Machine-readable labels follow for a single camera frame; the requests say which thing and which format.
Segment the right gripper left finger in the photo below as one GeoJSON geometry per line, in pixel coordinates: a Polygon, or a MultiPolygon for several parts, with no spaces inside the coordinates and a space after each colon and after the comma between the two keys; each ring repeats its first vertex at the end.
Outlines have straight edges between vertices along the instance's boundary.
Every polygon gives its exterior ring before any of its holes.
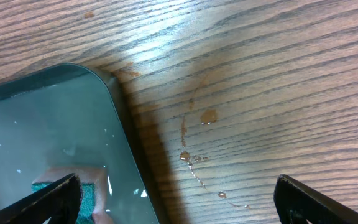
{"type": "Polygon", "coordinates": [[[75,224],[82,188],[77,174],[68,174],[33,194],[0,210],[0,224],[75,224]]]}

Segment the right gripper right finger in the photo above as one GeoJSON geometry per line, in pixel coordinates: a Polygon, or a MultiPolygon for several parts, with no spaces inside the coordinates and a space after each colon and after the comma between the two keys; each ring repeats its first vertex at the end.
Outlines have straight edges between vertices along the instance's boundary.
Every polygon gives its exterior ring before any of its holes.
{"type": "Polygon", "coordinates": [[[273,201],[282,224],[358,224],[358,212],[285,174],[278,176],[273,201]]]}

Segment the green scrubbing sponge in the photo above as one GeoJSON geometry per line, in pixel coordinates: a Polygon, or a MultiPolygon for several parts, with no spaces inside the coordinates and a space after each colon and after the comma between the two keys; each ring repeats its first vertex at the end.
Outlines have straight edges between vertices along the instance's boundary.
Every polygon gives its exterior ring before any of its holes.
{"type": "Polygon", "coordinates": [[[108,190],[104,168],[91,166],[52,167],[33,181],[31,189],[36,192],[71,173],[78,175],[82,189],[76,224],[113,224],[113,219],[106,212],[108,190]]]}

